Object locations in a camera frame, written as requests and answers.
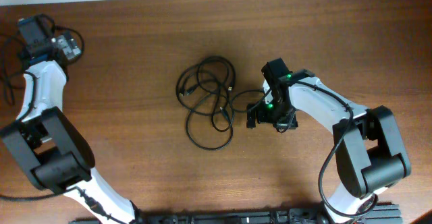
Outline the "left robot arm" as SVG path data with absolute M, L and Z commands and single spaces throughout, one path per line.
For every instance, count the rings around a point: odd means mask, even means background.
M 84 54 L 84 39 L 71 28 L 38 14 L 18 21 L 26 85 L 16 119 L 1 129 L 1 140 L 29 182 L 80 203 L 99 223 L 143 223 L 136 205 L 120 196 L 95 167 L 91 147 L 63 114 L 69 65 Z

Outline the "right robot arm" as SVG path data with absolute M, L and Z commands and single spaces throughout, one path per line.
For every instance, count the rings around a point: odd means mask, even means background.
M 396 118 L 392 111 L 358 105 L 326 87 L 307 69 L 293 72 L 282 59 L 261 70 L 264 97 L 247 110 L 248 128 L 269 123 L 279 133 L 298 127 L 303 111 L 331 132 L 334 145 L 318 176 L 322 203 L 313 209 L 289 211 L 289 221 L 301 223 L 368 223 L 381 211 L 384 223 L 401 223 L 378 196 L 411 174 Z

